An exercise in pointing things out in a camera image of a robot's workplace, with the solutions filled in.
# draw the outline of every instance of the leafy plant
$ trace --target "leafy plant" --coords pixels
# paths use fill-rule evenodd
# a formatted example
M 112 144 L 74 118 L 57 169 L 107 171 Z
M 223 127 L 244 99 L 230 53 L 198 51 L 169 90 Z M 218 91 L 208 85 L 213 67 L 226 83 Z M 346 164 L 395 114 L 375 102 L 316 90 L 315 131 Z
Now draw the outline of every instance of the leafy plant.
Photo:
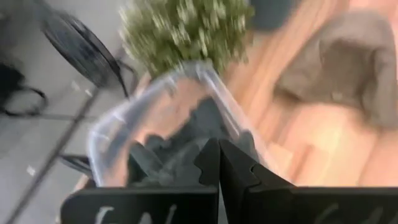
M 210 60 L 222 73 L 245 57 L 251 16 L 245 0 L 135 0 L 123 10 L 122 36 L 153 77 L 185 60 Z

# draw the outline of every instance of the green plant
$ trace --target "green plant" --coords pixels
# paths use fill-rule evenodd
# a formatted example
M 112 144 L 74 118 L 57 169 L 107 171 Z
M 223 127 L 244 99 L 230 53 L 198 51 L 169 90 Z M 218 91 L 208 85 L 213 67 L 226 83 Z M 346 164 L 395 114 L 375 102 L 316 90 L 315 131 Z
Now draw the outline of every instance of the green plant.
M 209 60 L 220 74 L 246 57 L 252 12 L 245 0 L 135 0 L 123 10 L 122 36 L 153 77 L 184 60 Z

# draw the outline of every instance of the clear plastic container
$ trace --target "clear plastic container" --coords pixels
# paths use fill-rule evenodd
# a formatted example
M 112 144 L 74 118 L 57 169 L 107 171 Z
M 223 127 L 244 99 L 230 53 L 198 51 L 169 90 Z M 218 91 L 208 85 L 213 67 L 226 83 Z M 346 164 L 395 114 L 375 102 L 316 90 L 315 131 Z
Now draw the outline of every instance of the clear plastic container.
M 88 155 L 97 185 L 125 186 L 129 146 L 144 144 L 150 134 L 167 139 L 181 128 L 198 102 L 208 97 L 214 99 L 230 137 L 237 139 L 243 131 L 250 131 L 257 154 L 250 156 L 278 174 L 263 142 L 212 67 L 204 62 L 187 62 L 151 83 L 141 95 L 106 113 L 93 126 Z

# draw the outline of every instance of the gray tile floor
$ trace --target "gray tile floor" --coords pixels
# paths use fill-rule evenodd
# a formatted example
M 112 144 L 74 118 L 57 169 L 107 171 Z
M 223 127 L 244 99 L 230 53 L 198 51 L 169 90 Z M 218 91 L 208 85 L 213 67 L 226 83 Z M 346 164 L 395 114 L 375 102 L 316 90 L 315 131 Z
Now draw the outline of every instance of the gray tile floor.
M 48 0 L 84 22 L 114 54 L 121 46 L 118 15 L 122 1 Z M 92 84 L 81 77 L 50 45 L 34 21 L 26 21 L 18 41 L 7 54 L 16 58 L 27 84 L 41 89 L 50 99 L 46 114 L 74 115 L 90 96 Z M 101 92 L 89 112 L 100 116 L 123 100 L 120 89 Z M 30 184 L 35 171 L 43 165 L 70 121 L 47 119 L 10 119 L 0 117 L 0 222 Z M 90 122 L 84 121 L 68 143 L 66 152 L 85 154 Z M 58 163 L 45 179 L 18 223 L 53 223 L 63 199 L 70 193 L 80 174 Z

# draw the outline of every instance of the wooden floor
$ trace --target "wooden floor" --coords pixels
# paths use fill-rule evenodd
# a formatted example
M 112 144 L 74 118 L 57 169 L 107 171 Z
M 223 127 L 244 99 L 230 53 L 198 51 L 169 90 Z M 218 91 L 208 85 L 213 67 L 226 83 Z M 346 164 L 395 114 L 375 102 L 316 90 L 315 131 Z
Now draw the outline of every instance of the wooden floor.
M 398 131 L 364 123 L 359 111 L 296 103 L 273 96 L 279 74 L 328 18 L 361 7 L 391 21 L 398 42 L 396 0 L 301 0 L 285 26 L 256 34 L 249 62 L 226 84 L 267 144 L 285 178 L 297 185 L 398 186 Z

